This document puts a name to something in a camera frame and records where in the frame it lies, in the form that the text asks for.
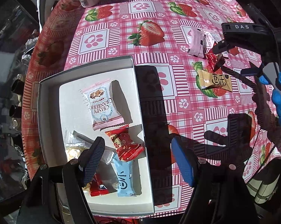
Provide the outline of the dark red snack packet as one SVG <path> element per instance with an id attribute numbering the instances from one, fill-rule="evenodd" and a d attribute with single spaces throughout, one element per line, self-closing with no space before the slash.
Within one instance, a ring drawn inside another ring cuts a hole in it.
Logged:
<path id="1" fill-rule="evenodd" d="M 223 74 L 221 67 L 225 64 L 225 59 L 222 53 L 214 54 L 213 48 L 211 48 L 208 53 L 205 54 L 205 56 L 208 60 L 206 70 L 210 73 Z"/>

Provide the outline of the yellow biscuit packet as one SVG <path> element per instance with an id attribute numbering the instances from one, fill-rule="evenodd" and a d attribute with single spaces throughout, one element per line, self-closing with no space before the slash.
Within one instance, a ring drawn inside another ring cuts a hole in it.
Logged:
<path id="1" fill-rule="evenodd" d="M 67 161 L 70 161 L 71 159 L 78 159 L 81 153 L 87 149 L 89 149 L 89 147 L 84 143 L 66 144 L 65 152 Z"/>

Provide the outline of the clear stick packet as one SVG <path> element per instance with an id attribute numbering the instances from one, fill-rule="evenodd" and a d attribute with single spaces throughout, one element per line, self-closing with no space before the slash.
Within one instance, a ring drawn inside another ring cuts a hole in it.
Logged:
<path id="1" fill-rule="evenodd" d="M 78 140 L 80 143 L 84 143 L 87 147 L 91 147 L 94 143 L 94 140 L 88 138 L 85 135 L 82 135 L 75 130 L 73 131 L 73 136 L 76 140 Z M 111 147 L 105 146 L 104 153 L 102 155 L 101 161 L 105 164 L 110 164 L 113 160 L 113 157 L 115 156 L 116 152 Z"/>

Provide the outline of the gold snack packet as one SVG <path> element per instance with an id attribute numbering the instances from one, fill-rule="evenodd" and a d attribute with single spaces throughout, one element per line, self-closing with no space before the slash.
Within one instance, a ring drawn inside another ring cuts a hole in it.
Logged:
<path id="1" fill-rule="evenodd" d="M 198 70 L 197 73 L 202 90 L 219 88 L 225 91 L 233 91 L 231 77 L 228 74 L 216 74 L 204 70 Z"/>

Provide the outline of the blue snack packet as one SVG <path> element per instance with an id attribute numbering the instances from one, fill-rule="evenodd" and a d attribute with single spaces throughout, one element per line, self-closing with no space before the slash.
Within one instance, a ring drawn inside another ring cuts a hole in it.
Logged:
<path id="1" fill-rule="evenodd" d="M 118 155 L 113 157 L 115 173 L 118 180 L 118 197 L 135 197 L 136 193 L 133 187 L 132 161 L 122 161 Z"/>

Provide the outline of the white cranberry snack packet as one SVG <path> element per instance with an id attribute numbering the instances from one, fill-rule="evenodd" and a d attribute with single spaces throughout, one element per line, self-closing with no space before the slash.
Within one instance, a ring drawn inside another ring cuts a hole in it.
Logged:
<path id="1" fill-rule="evenodd" d="M 102 130 L 124 123 L 124 118 L 117 110 L 113 99 L 110 79 L 83 89 L 82 94 L 89 104 L 93 130 Z"/>

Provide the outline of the pink snack packet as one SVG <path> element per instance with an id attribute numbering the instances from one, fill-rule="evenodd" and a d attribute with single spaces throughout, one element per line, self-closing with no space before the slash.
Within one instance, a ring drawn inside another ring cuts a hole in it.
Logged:
<path id="1" fill-rule="evenodd" d="M 204 32 L 201 29 L 191 27 L 189 34 L 191 42 L 187 53 L 203 59 L 206 51 L 206 39 Z"/>

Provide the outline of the small red packet in box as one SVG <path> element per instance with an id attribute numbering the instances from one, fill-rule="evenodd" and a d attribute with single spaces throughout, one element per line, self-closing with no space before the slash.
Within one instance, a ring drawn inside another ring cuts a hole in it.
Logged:
<path id="1" fill-rule="evenodd" d="M 91 197 L 103 196 L 110 193 L 97 173 L 94 174 L 93 179 L 89 182 L 89 193 Z"/>

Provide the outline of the pink strawberry tablecloth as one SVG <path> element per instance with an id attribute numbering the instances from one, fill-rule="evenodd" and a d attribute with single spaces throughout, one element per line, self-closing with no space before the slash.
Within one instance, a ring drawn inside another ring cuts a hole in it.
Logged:
<path id="1" fill-rule="evenodd" d="M 257 119 L 252 100 L 255 88 L 234 78 L 233 91 L 203 93 L 196 68 L 207 68 L 205 59 L 187 54 L 196 27 L 220 36 L 222 22 L 251 22 L 236 0 L 104 0 L 84 9 L 78 0 L 59 0 L 45 18 L 33 49 L 26 76 L 22 135 L 29 176 L 44 163 L 37 127 L 38 86 L 41 80 L 61 71 L 101 59 L 131 56 L 138 70 L 141 110 L 149 132 L 162 123 L 197 144 L 194 151 L 219 165 L 226 150 L 203 138 L 208 126 L 226 135 L 227 116 L 247 113 L 256 123 L 250 142 L 252 156 L 245 160 L 244 181 L 250 183 L 269 162 L 281 158 L 281 139 L 272 136 Z"/>

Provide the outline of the white storage box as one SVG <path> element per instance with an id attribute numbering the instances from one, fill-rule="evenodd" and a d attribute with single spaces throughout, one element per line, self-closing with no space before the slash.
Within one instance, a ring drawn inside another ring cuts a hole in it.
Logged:
<path id="1" fill-rule="evenodd" d="M 48 166 L 67 162 L 64 138 L 67 131 L 78 133 L 89 140 L 101 136 L 106 148 L 113 150 L 112 141 L 104 130 L 93 130 L 89 103 L 82 91 L 102 81 L 112 81 L 113 99 L 116 108 L 129 127 L 135 143 L 144 144 L 138 86 L 133 58 L 122 56 L 84 64 L 52 75 L 39 84 L 38 129 L 40 145 Z M 91 211 L 97 215 L 142 217 L 154 213 L 154 200 L 147 152 L 142 152 L 133 161 L 134 197 L 118 197 L 112 183 L 117 179 L 113 163 L 100 165 L 99 175 L 110 193 L 92 197 L 85 194 Z"/>

